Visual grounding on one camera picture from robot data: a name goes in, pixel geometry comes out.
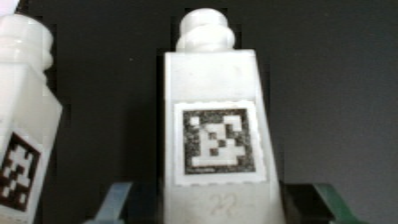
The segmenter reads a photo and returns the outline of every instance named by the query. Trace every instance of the white base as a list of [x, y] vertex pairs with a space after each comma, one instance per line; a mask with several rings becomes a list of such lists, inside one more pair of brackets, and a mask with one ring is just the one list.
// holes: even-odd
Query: white base
[[[216, 110], [218, 113], [232, 108], [246, 111], [255, 170], [186, 174], [182, 150], [189, 140], [182, 112]], [[166, 53], [165, 113], [165, 224], [284, 224], [252, 50]]]
[[30, 66], [17, 63], [0, 63], [0, 167], [5, 163], [12, 135], [21, 138], [38, 153], [35, 175], [30, 179], [26, 209], [24, 211], [14, 209], [0, 201], [1, 223], [30, 224], [33, 222], [60, 111], [60, 104]]

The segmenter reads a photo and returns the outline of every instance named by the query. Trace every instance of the square pattern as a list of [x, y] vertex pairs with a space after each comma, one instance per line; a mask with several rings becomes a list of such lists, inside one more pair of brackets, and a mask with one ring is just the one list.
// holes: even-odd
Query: square pattern
[[246, 109], [182, 112], [184, 174], [252, 172]]
[[261, 182], [264, 160], [250, 101], [173, 105], [173, 178], [181, 186]]
[[0, 205], [26, 211], [40, 153], [12, 134], [0, 168]]

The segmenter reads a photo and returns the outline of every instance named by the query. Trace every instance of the white rectangular block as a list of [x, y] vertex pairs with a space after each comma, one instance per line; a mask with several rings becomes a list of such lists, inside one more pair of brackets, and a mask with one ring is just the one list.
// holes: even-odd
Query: white rectangular block
[[31, 223], [62, 107], [30, 66], [0, 63], [0, 223]]
[[165, 54], [165, 224], [284, 224], [252, 50]]

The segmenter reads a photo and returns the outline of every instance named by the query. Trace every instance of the rounded top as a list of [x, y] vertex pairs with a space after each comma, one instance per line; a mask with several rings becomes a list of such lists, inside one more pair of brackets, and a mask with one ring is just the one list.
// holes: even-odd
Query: rounded top
[[40, 74], [53, 63], [53, 36], [44, 25], [26, 16], [10, 14], [0, 17], [0, 43], [0, 61], [30, 64]]
[[10, 37], [49, 51], [53, 36], [30, 17], [17, 14], [0, 17], [0, 37]]
[[177, 51], [213, 52], [232, 49], [234, 34], [223, 14], [207, 8], [193, 10], [179, 24]]
[[213, 9], [197, 9], [182, 17], [179, 32], [181, 35], [189, 32], [189, 30], [204, 25], [220, 25], [227, 27], [227, 18], [221, 13]]

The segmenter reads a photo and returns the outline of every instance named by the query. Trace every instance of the black background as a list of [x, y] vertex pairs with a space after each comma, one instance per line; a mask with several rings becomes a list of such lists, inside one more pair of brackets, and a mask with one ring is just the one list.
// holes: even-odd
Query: black background
[[35, 223], [81, 223], [110, 183], [156, 181], [161, 54], [173, 48], [181, 17], [200, 7], [221, 9], [237, 47], [255, 49], [278, 177], [293, 183], [330, 183], [358, 217], [390, 224], [398, 220], [394, 0], [30, 1], [28, 15], [56, 25], [47, 76], [63, 104]]

